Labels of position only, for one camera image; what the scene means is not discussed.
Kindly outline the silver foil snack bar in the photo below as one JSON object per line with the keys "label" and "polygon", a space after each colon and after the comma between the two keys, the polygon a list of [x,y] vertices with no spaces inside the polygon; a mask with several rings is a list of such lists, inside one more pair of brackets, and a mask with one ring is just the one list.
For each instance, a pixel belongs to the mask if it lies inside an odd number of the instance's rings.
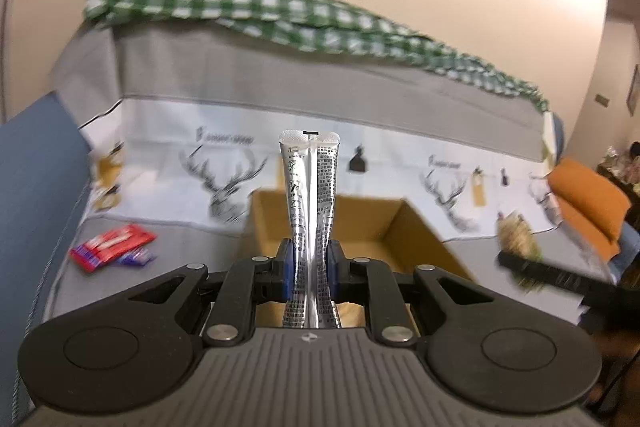
{"label": "silver foil snack bar", "polygon": [[300,329],[341,326],[331,297],[328,249],[333,229],[340,137],[334,132],[280,134],[293,246],[293,282],[283,325]]}

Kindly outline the round peanut brittle snack packet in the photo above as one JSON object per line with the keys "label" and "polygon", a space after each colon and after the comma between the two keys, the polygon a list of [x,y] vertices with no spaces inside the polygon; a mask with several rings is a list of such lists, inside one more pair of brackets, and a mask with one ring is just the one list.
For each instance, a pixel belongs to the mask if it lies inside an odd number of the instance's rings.
{"label": "round peanut brittle snack packet", "polygon": [[499,212],[496,228],[502,251],[536,262],[544,260],[532,229],[521,213],[512,211],[506,216]]}

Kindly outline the purple candy bar packet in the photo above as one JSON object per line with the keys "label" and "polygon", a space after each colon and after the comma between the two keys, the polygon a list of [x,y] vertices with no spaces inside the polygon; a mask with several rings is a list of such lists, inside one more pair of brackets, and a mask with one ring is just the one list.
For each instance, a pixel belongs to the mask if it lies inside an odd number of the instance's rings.
{"label": "purple candy bar packet", "polygon": [[142,268],[145,265],[148,265],[155,259],[155,256],[152,255],[146,248],[137,248],[133,251],[128,251],[128,253],[120,256],[116,263],[118,265],[125,265],[125,267],[134,267],[134,268]]}

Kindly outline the red spicy strip snack packet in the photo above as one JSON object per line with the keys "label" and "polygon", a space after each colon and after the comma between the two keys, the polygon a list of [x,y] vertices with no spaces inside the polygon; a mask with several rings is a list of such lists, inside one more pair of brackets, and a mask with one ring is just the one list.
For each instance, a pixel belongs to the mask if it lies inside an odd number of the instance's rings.
{"label": "red spicy strip snack packet", "polygon": [[112,265],[128,251],[146,248],[156,235],[140,225],[123,225],[120,228],[94,236],[84,243],[70,248],[68,257],[87,273]]}

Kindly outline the brown cardboard box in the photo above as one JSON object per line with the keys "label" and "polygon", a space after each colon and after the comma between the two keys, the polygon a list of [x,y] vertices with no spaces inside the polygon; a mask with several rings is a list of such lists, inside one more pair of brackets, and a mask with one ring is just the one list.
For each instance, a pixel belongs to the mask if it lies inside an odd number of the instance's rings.
{"label": "brown cardboard box", "polygon": [[[285,194],[274,190],[250,194],[245,231],[243,257],[275,256],[281,242],[292,237]],[[436,265],[474,280],[405,199],[338,195],[331,237],[340,242],[346,257],[381,260],[395,272],[410,273],[416,265]]]}

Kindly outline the orange cushion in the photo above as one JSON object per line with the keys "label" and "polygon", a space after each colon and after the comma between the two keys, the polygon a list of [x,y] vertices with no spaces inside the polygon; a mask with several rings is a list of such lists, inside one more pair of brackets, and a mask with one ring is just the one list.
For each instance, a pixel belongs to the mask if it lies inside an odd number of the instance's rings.
{"label": "orange cushion", "polygon": [[604,262],[620,253],[620,232],[631,207],[627,195],[604,176],[563,158],[547,176],[562,217]]}

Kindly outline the grey deer print sofa cover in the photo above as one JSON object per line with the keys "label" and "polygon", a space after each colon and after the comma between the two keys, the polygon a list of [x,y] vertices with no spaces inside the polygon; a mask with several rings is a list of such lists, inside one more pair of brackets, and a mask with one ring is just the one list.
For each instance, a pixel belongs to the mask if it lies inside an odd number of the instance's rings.
{"label": "grey deer print sofa cover", "polygon": [[91,209],[98,227],[132,219],[228,265],[256,232],[250,195],[281,188],[280,136],[340,139],[337,192],[403,199],[465,269],[495,291],[568,321],[578,300],[526,291],[495,264],[496,222],[518,213],[544,259],[612,274],[547,207],[544,115],[505,98],[372,58],[315,56],[212,25],[81,29],[50,79],[93,155],[122,162],[119,202]]}

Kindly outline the green checkered cloth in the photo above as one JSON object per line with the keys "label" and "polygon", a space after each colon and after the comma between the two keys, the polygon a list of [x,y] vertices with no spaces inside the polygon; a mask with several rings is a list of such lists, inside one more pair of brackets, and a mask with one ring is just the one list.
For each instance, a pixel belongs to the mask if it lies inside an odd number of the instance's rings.
{"label": "green checkered cloth", "polygon": [[549,108],[536,84],[342,0],[86,0],[84,17],[110,26],[213,22],[300,52],[382,58],[505,98],[525,98],[541,113]]}

